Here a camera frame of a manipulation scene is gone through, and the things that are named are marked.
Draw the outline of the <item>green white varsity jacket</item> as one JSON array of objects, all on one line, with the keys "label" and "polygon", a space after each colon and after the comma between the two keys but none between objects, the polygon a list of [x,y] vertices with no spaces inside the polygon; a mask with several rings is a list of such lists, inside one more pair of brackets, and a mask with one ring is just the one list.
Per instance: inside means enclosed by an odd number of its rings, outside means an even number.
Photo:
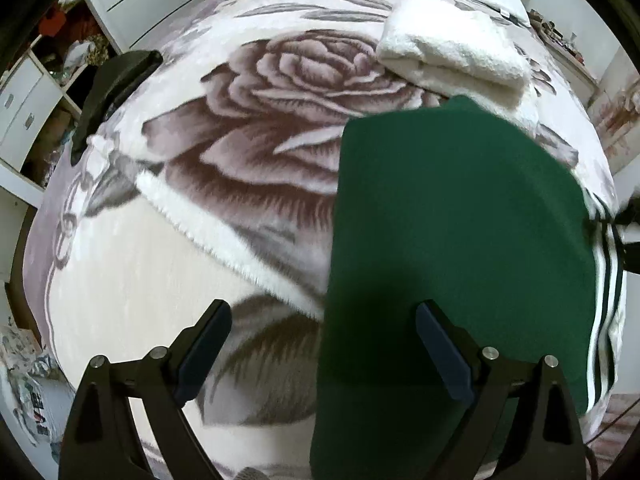
[{"label": "green white varsity jacket", "polygon": [[616,381],[615,210],[469,99],[344,129],[317,415],[317,479],[420,479],[465,411],[416,332],[432,300],[482,347],[555,356],[579,415]]}]

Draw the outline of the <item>red clothes in closet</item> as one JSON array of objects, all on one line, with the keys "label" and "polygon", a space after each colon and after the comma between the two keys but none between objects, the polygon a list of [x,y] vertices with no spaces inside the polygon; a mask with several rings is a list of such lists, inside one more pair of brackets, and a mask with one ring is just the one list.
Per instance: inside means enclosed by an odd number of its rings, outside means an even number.
[{"label": "red clothes in closet", "polygon": [[110,44],[88,6],[81,2],[70,10],[51,9],[39,24],[39,36],[32,48],[49,71],[59,70],[74,44],[93,44],[87,63],[100,66],[110,57]]}]

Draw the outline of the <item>floral fleece bed blanket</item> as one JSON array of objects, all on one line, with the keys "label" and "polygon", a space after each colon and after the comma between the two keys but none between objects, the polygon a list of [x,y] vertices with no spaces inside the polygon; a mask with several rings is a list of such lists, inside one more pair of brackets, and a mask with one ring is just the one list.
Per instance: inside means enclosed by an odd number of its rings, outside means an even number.
[{"label": "floral fleece bed blanket", "polygon": [[616,211],[597,131],[535,33],[473,0],[526,57],[508,110],[417,86],[376,55],[401,0],[206,0],[162,65],[66,151],[27,239],[25,295],[78,387],[168,346],[216,299],[232,327],[186,420],[226,479],[317,479],[310,451],[341,144],[355,119],[454,98],[519,128]]}]

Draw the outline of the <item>pink floral curtain far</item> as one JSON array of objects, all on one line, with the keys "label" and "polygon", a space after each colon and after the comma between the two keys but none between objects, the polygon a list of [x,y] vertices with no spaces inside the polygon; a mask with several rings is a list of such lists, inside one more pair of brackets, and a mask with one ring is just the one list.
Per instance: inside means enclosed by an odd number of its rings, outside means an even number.
[{"label": "pink floral curtain far", "polygon": [[599,90],[588,108],[612,174],[639,154],[639,77],[615,92]]}]

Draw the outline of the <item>white drawer unit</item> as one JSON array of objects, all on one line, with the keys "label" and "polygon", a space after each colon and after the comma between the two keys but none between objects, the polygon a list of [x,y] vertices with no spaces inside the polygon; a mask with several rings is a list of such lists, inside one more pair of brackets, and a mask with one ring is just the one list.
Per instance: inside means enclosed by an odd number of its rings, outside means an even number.
[{"label": "white drawer unit", "polygon": [[32,207],[40,207],[43,188],[21,174],[24,161],[55,107],[61,105],[79,119],[80,107],[67,89],[85,68],[81,66],[68,84],[59,84],[28,47],[2,82],[1,187]]}]

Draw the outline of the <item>white nightstand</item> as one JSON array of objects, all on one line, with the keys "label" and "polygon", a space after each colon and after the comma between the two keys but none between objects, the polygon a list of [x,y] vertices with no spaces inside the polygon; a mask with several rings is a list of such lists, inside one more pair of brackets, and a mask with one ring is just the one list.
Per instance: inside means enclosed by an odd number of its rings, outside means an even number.
[{"label": "white nightstand", "polygon": [[547,22],[535,10],[529,10],[527,14],[529,23],[554,57],[556,64],[560,66],[561,72],[579,101],[584,107],[587,107],[598,88],[596,78],[591,75],[578,52],[565,41],[565,38],[555,28],[555,24]]}]

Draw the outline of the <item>folded white towel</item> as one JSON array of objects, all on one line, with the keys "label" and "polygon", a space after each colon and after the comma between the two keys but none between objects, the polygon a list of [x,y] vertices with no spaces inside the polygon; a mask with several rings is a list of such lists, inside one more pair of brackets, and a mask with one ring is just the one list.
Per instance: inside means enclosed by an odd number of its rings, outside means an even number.
[{"label": "folded white towel", "polygon": [[508,110],[532,90],[526,57],[489,15],[447,0],[401,0],[387,18],[378,60],[417,86],[465,90]]}]

